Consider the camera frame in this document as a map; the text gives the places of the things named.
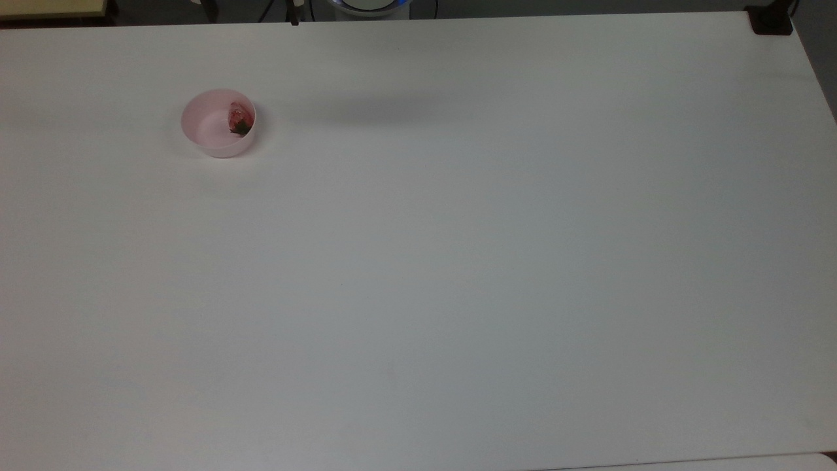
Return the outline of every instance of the white table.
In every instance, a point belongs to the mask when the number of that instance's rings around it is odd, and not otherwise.
[[[837,463],[822,454],[711,459],[679,463],[636,464],[585,468],[585,471],[837,471]]]
[[[3,470],[837,449],[837,127],[795,35],[690,13],[0,42]],[[220,86],[259,109],[241,158],[178,128]]]

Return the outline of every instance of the pink bowl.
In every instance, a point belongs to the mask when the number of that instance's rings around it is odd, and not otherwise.
[[[253,127],[244,136],[229,130],[229,106],[234,101],[240,103],[253,115]],[[192,98],[180,116],[180,127],[183,134],[203,153],[217,158],[227,158],[238,155],[250,147],[255,139],[258,121],[255,106],[246,96],[235,90],[219,88],[204,91]]]

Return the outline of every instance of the strawberry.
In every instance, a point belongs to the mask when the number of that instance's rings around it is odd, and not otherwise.
[[[253,127],[253,115],[241,103],[233,101],[229,105],[229,131],[245,135]]]

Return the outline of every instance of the gray floor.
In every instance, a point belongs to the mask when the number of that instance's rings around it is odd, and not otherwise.
[[[119,24],[206,23],[200,5],[189,0],[116,0]],[[311,0],[316,21],[333,21],[326,0]],[[413,0],[414,19],[432,18],[435,0]],[[598,13],[741,11],[769,0],[438,0],[439,18],[478,18]],[[217,0],[219,23],[255,22],[269,0]],[[265,22],[283,21],[285,2],[275,0]],[[800,0],[793,19],[799,37],[837,116],[837,0]]]

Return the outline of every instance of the bowl rim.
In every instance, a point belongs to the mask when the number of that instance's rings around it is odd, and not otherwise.
[[[226,146],[219,146],[219,147],[204,146],[201,143],[195,142],[191,137],[189,137],[189,135],[186,133],[186,130],[183,128],[183,118],[186,115],[186,110],[189,108],[189,106],[192,105],[192,103],[194,103],[195,100],[197,100],[201,96],[204,96],[204,95],[207,95],[209,93],[216,92],[216,91],[232,91],[233,93],[237,93],[237,94],[244,97],[244,99],[247,101],[247,103],[245,103],[245,105],[249,105],[249,107],[253,109],[253,126],[250,128],[250,130],[247,132],[247,134],[245,134],[241,137],[241,139],[245,139],[247,136],[250,136],[253,133],[253,130],[256,127],[256,122],[259,119],[258,116],[257,116],[258,112],[256,111],[256,105],[244,93],[241,93],[240,91],[237,91],[237,90],[233,90],[231,88],[213,88],[211,90],[202,91],[202,92],[198,93],[197,95],[193,96],[192,99],[189,100],[189,102],[186,103],[186,105],[183,107],[183,111],[181,111],[181,113],[180,113],[180,130],[183,132],[183,136],[185,136],[186,139],[189,140],[189,142],[191,142],[192,144],[194,144],[194,145],[196,145],[200,148],[212,149],[212,150],[221,150],[221,149],[231,148],[232,146],[238,146],[241,143],[240,140],[238,140],[237,142],[232,142],[230,144],[227,144]]]

